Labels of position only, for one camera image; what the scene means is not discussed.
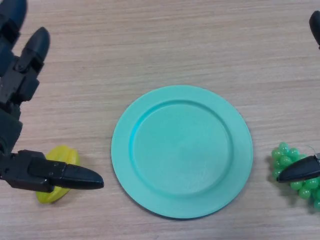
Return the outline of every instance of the yellow toy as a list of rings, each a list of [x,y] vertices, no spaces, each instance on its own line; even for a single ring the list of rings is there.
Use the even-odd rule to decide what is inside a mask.
[[[60,145],[52,149],[46,156],[47,160],[64,162],[79,166],[79,155],[76,149],[70,148],[66,145]],[[54,190],[50,193],[36,192],[38,201],[42,204],[50,204],[62,198],[70,188],[62,188],[55,186]]]

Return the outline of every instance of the wood grain surface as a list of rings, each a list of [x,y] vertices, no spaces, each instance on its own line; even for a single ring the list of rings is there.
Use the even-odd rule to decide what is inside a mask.
[[[319,0],[29,0],[19,54],[45,26],[51,48],[15,150],[78,149],[103,189],[52,205],[0,182],[1,240],[317,240],[320,213],[270,179],[280,141],[320,151],[320,51],[309,17]],[[243,115],[254,144],[250,178],[219,212],[194,220],[137,206],[114,175],[117,120],[155,88],[207,88]]]

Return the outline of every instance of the grape bunch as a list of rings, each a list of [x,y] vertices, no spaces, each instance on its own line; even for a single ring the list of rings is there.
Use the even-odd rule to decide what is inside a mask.
[[[273,158],[273,172],[272,176],[277,179],[283,169],[290,166],[296,161],[307,157],[305,154],[300,154],[295,147],[289,148],[288,144],[281,142],[279,147],[275,148],[271,156]],[[298,191],[302,199],[314,199],[314,207],[320,211],[320,177],[308,179],[305,181],[295,181],[290,183],[293,190]]]

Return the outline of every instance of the table surface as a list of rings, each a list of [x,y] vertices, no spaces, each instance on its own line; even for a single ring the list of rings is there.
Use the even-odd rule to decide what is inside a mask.
[[[270,179],[280,141],[320,146],[320,52],[309,17],[319,0],[30,0],[20,53],[41,26],[51,48],[15,150],[78,149],[103,189],[71,190],[51,205],[0,182],[1,240],[318,239],[320,213]],[[194,220],[138,207],[113,172],[117,120],[136,98],[168,85],[209,89],[243,115],[254,145],[243,191]]]

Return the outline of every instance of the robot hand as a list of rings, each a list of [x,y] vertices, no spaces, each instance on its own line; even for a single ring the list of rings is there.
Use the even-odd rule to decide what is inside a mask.
[[[50,46],[50,35],[41,27],[20,57],[13,54],[26,13],[27,0],[3,0],[0,4],[0,179],[13,188],[46,193],[54,186],[103,188],[102,177],[87,168],[47,160],[42,152],[12,153],[23,126],[20,105],[32,99]]]

